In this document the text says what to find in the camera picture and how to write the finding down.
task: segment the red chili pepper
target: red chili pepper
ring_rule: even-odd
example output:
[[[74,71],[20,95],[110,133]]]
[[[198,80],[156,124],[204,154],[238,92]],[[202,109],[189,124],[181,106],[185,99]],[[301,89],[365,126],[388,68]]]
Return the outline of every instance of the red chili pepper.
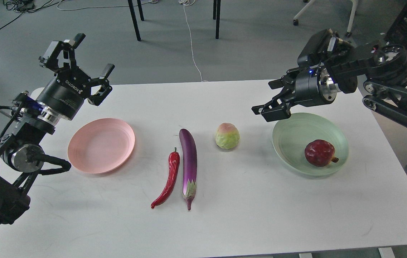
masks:
[[[159,197],[157,197],[155,201],[152,202],[151,209],[154,209],[154,207],[163,204],[164,201],[172,193],[173,187],[176,182],[176,177],[178,175],[178,167],[179,167],[179,153],[176,152],[175,147],[175,151],[170,153],[169,155],[169,178],[167,179],[167,183],[162,193],[159,195]]]

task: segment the pomegranate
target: pomegranate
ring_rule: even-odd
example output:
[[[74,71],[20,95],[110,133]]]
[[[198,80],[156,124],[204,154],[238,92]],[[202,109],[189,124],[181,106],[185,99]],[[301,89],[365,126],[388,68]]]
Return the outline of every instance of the pomegranate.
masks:
[[[317,167],[327,166],[331,161],[339,161],[339,159],[334,156],[334,153],[334,146],[323,139],[316,139],[305,147],[305,158],[310,164]]]

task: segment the tabletop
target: tabletop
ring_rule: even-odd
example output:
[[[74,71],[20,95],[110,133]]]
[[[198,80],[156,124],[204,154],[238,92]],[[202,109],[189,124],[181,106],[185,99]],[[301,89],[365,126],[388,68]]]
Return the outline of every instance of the tabletop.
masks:
[[[407,176],[362,95],[339,93],[331,105],[291,109],[329,119],[349,143],[341,170],[311,177],[280,160],[275,122],[251,111],[277,94],[267,82],[114,85],[100,106],[85,103],[45,136],[46,154],[66,158],[74,133],[101,118],[130,124],[133,153],[108,173],[73,167],[39,176],[30,209],[0,225],[0,257],[197,258],[407,245]],[[240,132],[231,151],[214,142],[224,122]],[[192,209],[180,190],[182,165],[169,199],[151,209],[169,153],[182,153],[182,128],[197,146]],[[18,173],[3,164],[0,175],[14,180]]]

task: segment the fake vegetable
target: fake vegetable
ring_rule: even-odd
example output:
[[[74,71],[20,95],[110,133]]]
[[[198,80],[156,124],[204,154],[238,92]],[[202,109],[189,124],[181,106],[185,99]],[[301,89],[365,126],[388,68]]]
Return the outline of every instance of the fake vegetable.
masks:
[[[216,129],[214,140],[219,147],[225,150],[232,149],[238,144],[240,133],[233,124],[222,123]]]
[[[305,158],[317,167],[327,166],[332,162],[338,162],[339,158],[334,156],[335,148],[323,139],[316,139],[305,148]]]
[[[194,138],[186,129],[179,131],[179,140],[183,148],[183,198],[187,204],[187,210],[190,211],[190,205],[197,192],[197,149],[195,148]]]
[[[162,193],[155,199],[151,204],[151,209],[154,207],[163,204],[164,201],[170,196],[173,191],[176,177],[178,176],[178,167],[179,167],[179,153],[175,151],[170,153],[169,155],[169,178],[167,179],[167,183],[162,190]]]

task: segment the white chair leg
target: white chair leg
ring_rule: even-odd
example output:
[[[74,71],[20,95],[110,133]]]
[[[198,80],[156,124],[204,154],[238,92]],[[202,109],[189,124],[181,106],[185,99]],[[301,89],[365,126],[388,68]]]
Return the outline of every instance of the white chair leg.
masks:
[[[294,16],[294,20],[297,20],[297,19],[299,19],[299,17],[302,15],[302,13],[304,13],[305,12],[305,10],[307,10],[308,9],[308,7],[310,7],[310,5],[313,5],[313,3],[315,2],[316,0],[310,0],[310,2],[308,2],[295,16]]]
[[[351,0],[353,2],[353,6],[351,7],[351,15],[349,16],[348,28],[347,33],[351,33],[351,28],[353,27],[354,15],[356,13],[356,9],[358,8],[358,0]]]
[[[379,248],[380,256],[382,258],[395,258],[393,250],[391,248]]]

